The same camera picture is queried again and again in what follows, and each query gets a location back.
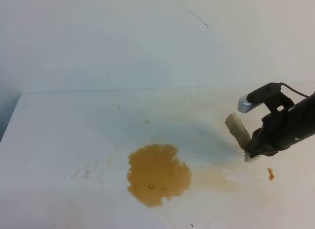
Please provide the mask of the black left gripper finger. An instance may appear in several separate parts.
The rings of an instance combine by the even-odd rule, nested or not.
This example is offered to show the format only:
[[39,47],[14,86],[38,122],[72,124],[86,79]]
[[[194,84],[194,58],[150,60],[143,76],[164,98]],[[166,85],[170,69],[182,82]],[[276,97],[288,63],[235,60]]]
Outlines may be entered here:
[[258,128],[252,134],[252,138],[245,145],[245,153],[247,158],[253,159],[264,153],[264,135],[263,128]]

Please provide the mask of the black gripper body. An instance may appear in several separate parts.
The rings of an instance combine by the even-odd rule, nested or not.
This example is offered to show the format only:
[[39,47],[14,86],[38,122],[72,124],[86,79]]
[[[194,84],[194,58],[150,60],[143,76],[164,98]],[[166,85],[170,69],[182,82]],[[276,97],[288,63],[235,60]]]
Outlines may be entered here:
[[315,95],[295,104],[283,93],[265,116],[255,139],[255,155],[272,156],[315,134]]

